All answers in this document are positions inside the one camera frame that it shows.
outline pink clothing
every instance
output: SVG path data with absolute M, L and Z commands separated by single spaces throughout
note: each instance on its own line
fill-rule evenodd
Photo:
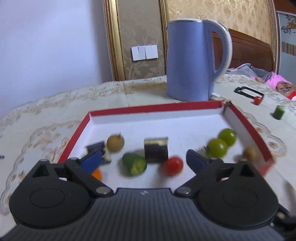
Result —
M 276 89 L 277 84 L 280 81 L 284 81 L 286 83 L 292 84 L 291 82 L 285 80 L 282 76 L 272 72 L 272 77 L 267 80 L 265 83 L 268 84 L 271 88 L 273 88 L 274 90 Z

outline floral tablecloth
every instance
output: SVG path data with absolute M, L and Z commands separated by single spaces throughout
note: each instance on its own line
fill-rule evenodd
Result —
M 265 94 L 255 106 L 233 90 L 248 86 Z M 230 99 L 262 135 L 277 164 L 265 177 L 282 205 L 296 214 L 296 105 L 265 84 L 241 75 L 224 75 L 215 92 Z M 34 164 L 42 158 L 56 163 L 78 124 L 90 110 L 135 105 L 174 103 L 166 95 L 166 77 L 109 82 L 50 96 L 16 108 L 0 121 L 0 236 L 14 225 L 8 201 Z M 277 105 L 285 108 L 282 120 L 271 117 Z

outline black ribbed surface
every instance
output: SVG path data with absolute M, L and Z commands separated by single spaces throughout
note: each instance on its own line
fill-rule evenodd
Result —
M 169 189 L 118 189 L 95 201 L 89 212 L 67 226 L 39 230 L 18 225 L 4 241 L 281 241 L 270 226 L 232 230 L 206 219 L 190 199 Z

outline blue kettle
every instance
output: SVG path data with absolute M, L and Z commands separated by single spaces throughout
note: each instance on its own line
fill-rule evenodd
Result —
M 177 19 L 168 24 L 167 94 L 181 101 L 205 101 L 214 82 L 229 68 L 232 40 L 228 29 L 209 19 Z M 215 70 L 212 31 L 223 46 L 222 63 Z

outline white wall switch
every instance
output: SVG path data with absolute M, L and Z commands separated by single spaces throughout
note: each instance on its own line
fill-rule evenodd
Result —
M 132 56 L 133 56 L 133 61 L 140 60 L 138 46 L 131 47 L 131 53 L 132 53 Z
M 145 46 L 138 46 L 140 60 L 146 59 Z
M 153 58 L 158 58 L 157 45 L 151 45 Z
M 146 52 L 146 59 L 153 58 L 151 45 L 145 46 L 145 52 Z

